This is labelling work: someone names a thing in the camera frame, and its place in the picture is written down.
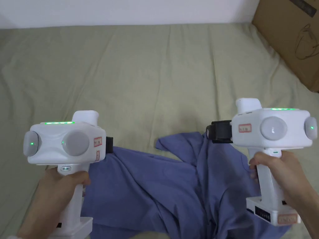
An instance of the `blue cloth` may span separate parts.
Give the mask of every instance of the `blue cloth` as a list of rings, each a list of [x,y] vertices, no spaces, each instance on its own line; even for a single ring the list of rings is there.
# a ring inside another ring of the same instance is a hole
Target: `blue cloth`
[[[181,161],[114,147],[90,166],[82,216],[93,217],[91,239],[129,238],[142,231],[171,239],[280,238],[274,227],[246,210],[260,195],[247,158],[229,144],[200,133],[160,138],[156,148]]]

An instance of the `device handle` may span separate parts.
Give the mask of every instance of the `device handle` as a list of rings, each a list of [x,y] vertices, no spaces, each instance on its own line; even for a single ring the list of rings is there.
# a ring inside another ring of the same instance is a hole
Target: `device handle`
[[[252,158],[257,152],[263,152],[273,157],[281,157],[280,149],[249,148],[248,151],[250,158]],[[285,204],[284,193],[278,185],[277,181],[274,179],[270,169],[267,166],[260,164],[257,166],[257,173],[262,202],[270,208],[277,208],[280,205]]]
[[[89,171],[90,164],[60,164],[58,165],[58,173],[66,176],[78,171]],[[77,185],[74,190],[70,203],[61,214],[59,224],[52,235],[64,236],[68,232],[73,231],[80,224],[80,215],[82,208],[83,185]]]

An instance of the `black clamp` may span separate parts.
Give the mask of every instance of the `black clamp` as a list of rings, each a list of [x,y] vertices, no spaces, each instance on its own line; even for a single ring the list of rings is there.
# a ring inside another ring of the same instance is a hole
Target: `black clamp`
[[[113,137],[106,137],[106,153],[113,153]]]
[[[206,137],[213,143],[233,143],[231,120],[213,121],[206,127]]]

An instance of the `small button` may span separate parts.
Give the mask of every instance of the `small button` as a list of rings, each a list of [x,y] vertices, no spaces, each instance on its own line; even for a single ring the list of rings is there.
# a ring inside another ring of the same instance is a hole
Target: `small button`
[[[71,171],[71,166],[63,166],[63,167],[61,167],[61,171]]]

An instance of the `wrist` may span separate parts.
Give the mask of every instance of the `wrist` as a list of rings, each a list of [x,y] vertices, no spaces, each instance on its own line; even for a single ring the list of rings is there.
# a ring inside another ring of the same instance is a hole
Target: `wrist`
[[[311,187],[305,191],[296,202],[296,211],[301,216],[308,214],[309,211],[313,211],[319,208],[319,196],[317,192]]]

